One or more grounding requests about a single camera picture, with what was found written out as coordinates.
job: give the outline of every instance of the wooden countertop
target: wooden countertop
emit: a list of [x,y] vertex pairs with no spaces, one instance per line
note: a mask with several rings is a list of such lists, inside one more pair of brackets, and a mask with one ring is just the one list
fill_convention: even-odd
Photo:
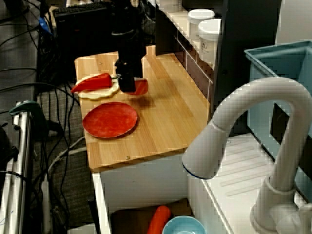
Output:
[[[148,93],[132,96],[119,91],[99,101],[80,99],[83,118],[93,108],[111,101],[131,105],[139,116],[136,128],[121,138],[100,139],[85,131],[92,172],[182,153],[207,124],[209,102],[175,55],[156,56],[154,46],[146,49],[142,64]],[[98,73],[115,74],[117,58],[113,52],[76,59],[77,80]]]

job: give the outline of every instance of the faucet handle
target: faucet handle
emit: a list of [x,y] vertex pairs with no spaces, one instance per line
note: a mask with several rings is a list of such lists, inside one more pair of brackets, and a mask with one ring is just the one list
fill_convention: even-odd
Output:
[[311,218],[312,218],[312,204],[308,203],[300,207],[300,234],[311,234]]

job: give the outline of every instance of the white faucet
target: white faucet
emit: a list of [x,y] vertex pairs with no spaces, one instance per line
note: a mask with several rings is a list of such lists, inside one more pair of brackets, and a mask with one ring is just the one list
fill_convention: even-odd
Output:
[[312,97],[288,78],[262,78],[236,89],[216,109],[211,121],[183,155],[185,169],[201,179],[213,178],[223,159],[230,130],[252,106],[286,101],[291,116],[271,175],[266,177],[251,209],[253,228],[261,234],[311,234],[312,204],[295,205],[295,176],[312,122]]

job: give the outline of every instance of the blue bin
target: blue bin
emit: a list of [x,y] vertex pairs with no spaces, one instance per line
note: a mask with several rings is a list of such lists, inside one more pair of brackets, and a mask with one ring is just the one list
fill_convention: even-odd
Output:
[[303,84],[312,93],[312,41],[302,41],[245,50],[251,62],[250,81],[286,77]]
[[[286,77],[294,79],[312,94],[312,42],[301,41],[245,50],[251,62],[250,81],[265,77]],[[277,104],[289,116],[290,106],[280,100],[260,103],[248,110],[247,125],[276,158],[279,143],[271,136],[270,127],[274,105]],[[312,126],[309,129],[312,137]],[[312,201],[312,181],[299,168],[295,179],[301,192]]]

